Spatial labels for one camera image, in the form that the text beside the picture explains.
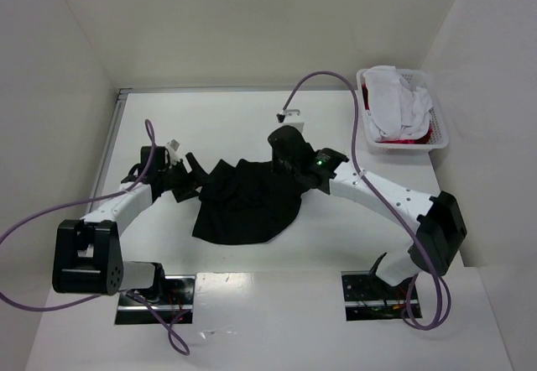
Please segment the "black t shirt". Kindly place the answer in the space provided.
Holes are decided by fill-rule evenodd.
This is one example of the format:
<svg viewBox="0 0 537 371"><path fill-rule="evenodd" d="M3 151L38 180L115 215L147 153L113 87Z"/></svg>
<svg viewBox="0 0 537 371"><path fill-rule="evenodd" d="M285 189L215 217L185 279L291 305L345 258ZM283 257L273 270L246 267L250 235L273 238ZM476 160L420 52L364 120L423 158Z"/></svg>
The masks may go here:
<svg viewBox="0 0 537 371"><path fill-rule="evenodd" d="M192 236L208 243L237 246L267 243L298 216L307 192L270 162L220 160L201 188L201 207Z"/></svg>

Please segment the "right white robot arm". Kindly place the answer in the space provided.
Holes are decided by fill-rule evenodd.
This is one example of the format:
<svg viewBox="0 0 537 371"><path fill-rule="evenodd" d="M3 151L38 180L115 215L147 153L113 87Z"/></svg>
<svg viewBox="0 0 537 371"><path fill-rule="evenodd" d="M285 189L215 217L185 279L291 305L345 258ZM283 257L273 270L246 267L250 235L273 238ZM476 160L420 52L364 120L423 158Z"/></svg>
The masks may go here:
<svg viewBox="0 0 537 371"><path fill-rule="evenodd" d="M313 149L292 126L268 136L276 171L308 190L348 199L410 232L401 249L382 254L369 273L397 286L421 272L443 276L467 235L457 199L446 191L432 196L357 169L334 149Z"/></svg>

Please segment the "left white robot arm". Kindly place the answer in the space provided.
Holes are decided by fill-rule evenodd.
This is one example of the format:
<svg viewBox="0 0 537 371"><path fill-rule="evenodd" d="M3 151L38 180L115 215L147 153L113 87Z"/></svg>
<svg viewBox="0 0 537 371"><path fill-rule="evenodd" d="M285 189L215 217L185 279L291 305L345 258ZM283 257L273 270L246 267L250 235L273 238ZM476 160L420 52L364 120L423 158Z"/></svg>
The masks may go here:
<svg viewBox="0 0 537 371"><path fill-rule="evenodd" d="M121 181L116 195L79 220L57 229L52 286L62 294L115 295L130 290L154 300L164 294L158 262L123 260L120 237L166 191L177 202L198 195L211 177L193 154L175 158L172 148L143 146L140 162Z"/></svg>

